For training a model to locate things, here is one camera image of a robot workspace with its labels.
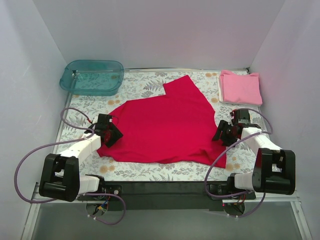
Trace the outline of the red t shirt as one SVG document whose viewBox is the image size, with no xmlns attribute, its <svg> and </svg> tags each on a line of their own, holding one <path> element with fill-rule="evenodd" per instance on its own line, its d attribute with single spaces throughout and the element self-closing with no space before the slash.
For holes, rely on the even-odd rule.
<svg viewBox="0 0 320 240">
<path fill-rule="evenodd" d="M 164 95 L 128 100 L 111 112 L 123 134 L 112 147 L 97 150 L 118 162 L 170 164 L 180 161 L 226 167 L 226 149 L 212 141 L 215 111 L 185 75 L 163 85 Z"/>
</svg>

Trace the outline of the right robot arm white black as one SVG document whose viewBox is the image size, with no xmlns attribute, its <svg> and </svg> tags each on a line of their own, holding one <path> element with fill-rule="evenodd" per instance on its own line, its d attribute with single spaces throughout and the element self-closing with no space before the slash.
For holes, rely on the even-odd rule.
<svg viewBox="0 0 320 240">
<path fill-rule="evenodd" d="M 296 155 L 274 144 L 261 126 L 251 121 L 250 108 L 230 112 L 231 122 L 221 120 L 213 141 L 227 148 L 245 143 L 255 154 L 251 173 L 232 173 L 226 181 L 206 184 L 214 198 L 245 196 L 252 192 L 292 195 L 296 189 Z"/>
</svg>

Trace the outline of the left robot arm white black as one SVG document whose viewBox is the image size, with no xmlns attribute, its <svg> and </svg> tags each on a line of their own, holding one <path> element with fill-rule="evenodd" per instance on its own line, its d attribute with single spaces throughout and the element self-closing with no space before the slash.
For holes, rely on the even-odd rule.
<svg viewBox="0 0 320 240">
<path fill-rule="evenodd" d="M 80 165 L 101 147 L 112 147 L 123 134 L 108 114 L 99 114 L 84 134 L 83 140 L 68 149 L 50 153 L 45 157 L 39 195 L 42 197 L 73 202 L 80 195 L 104 194 L 106 184 L 102 176 L 80 175 Z"/>
</svg>

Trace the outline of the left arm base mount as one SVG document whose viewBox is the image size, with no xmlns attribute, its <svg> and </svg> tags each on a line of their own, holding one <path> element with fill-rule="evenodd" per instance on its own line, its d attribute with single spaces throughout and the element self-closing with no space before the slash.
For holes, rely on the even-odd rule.
<svg viewBox="0 0 320 240">
<path fill-rule="evenodd" d="M 117 196 L 121 196 L 122 194 L 122 186 L 118 184 L 107 184 L 107 185 L 101 185 L 99 186 L 98 190 L 93 192 L 94 194 L 113 194 Z M 105 196 L 105 195 L 86 195 L 82 194 L 79 195 L 76 200 L 78 201 L 106 201 L 109 199 L 114 199 L 114 197 L 111 196 Z"/>
</svg>

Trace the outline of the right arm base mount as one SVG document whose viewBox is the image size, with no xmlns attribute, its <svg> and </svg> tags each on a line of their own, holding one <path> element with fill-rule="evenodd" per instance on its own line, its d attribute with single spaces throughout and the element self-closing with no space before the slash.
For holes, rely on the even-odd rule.
<svg viewBox="0 0 320 240">
<path fill-rule="evenodd" d="M 237 194 L 235 196 L 227 196 L 227 197 L 211 197 L 213 200 L 240 200 L 242 201 L 244 198 L 245 200 L 255 200 L 256 194 L 254 192 L 249 192 L 247 194 L 239 195 L 241 192 L 245 192 L 243 189 L 237 189 L 234 187 L 227 186 L 224 182 L 214 182 L 207 184 L 208 191 L 217 196 L 224 196 L 224 195 L 231 195 Z"/>
</svg>

